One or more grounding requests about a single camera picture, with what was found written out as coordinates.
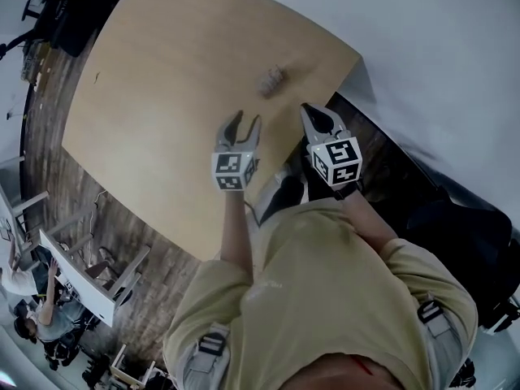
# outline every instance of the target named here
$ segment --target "red cord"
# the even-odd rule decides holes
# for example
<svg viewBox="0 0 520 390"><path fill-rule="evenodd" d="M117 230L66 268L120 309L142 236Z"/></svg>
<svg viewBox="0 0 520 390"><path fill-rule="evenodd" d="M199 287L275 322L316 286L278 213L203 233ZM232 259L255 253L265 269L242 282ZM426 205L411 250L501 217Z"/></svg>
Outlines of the red cord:
<svg viewBox="0 0 520 390"><path fill-rule="evenodd" d="M372 374L372 371L370 371L366 366L365 364L363 364L359 359L358 357L356 357L355 355L351 355L352 359L368 374L368 375L373 375Z"/></svg>

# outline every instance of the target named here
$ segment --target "white cube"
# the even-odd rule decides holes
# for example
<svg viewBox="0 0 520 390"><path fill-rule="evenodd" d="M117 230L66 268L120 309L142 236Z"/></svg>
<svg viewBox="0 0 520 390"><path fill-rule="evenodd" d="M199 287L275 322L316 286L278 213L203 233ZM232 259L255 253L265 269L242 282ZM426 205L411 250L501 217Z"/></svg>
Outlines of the white cube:
<svg viewBox="0 0 520 390"><path fill-rule="evenodd" d="M221 191L244 191L256 171L254 152L213 153L211 173Z"/></svg>
<svg viewBox="0 0 520 390"><path fill-rule="evenodd" d="M329 186L359 179L363 158L356 137L329 141L311 150L312 166Z"/></svg>

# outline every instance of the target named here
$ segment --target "person in white shirt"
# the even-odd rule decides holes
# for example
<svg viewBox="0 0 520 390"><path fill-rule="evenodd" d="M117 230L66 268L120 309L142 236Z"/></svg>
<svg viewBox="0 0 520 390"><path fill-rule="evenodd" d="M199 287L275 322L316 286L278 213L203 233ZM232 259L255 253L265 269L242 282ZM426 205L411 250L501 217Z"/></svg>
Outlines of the person in white shirt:
<svg viewBox="0 0 520 390"><path fill-rule="evenodd" d="M15 258L15 236L9 231L9 239L11 240L11 251L9 253L9 262L7 267L0 267L0 280L2 286L11 293L21 296L32 296L39 293L37 282L31 271L22 271L19 268L20 259Z"/></svg>

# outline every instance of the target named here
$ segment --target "yellow t-shirt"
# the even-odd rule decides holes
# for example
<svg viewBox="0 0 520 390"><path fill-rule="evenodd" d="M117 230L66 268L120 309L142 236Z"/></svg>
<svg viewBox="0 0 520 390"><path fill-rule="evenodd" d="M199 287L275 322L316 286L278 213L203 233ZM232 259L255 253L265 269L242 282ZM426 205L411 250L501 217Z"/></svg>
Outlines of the yellow t-shirt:
<svg viewBox="0 0 520 390"><path fill-rule="evenodd" d="M378 255L334 200L280 211L262 227L256 251L264 263L253 284L231 263L201 265L165 338L170 372L217 322L231 330L224 390L278 390L328 353L368 357L405 389L429 389L417 316L428 293L454 314L466 354L475 339L475 304L433 254L392 240Z"/></svg>

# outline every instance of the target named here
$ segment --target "backpack strap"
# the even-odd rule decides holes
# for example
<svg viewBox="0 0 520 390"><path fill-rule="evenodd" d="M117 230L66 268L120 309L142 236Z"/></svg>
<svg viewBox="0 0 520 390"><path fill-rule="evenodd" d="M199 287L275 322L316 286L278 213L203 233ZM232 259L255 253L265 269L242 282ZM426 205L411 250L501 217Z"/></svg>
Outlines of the backpack strap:
<svg viewBox="0 0 520 390"><path fill-rule="evenodd" d="M228 327L213 323L207 334L183 352L175 369L179 390L218 390L231 359L228 335Z"/></svg>
<svg viewBox="0 0 520 390"><path fill-rule="evenodd" d="M466 360L461 337L449 314L430 299L419 306L418 317L425 325L430 371L434 390L447 388Z"/></svg>

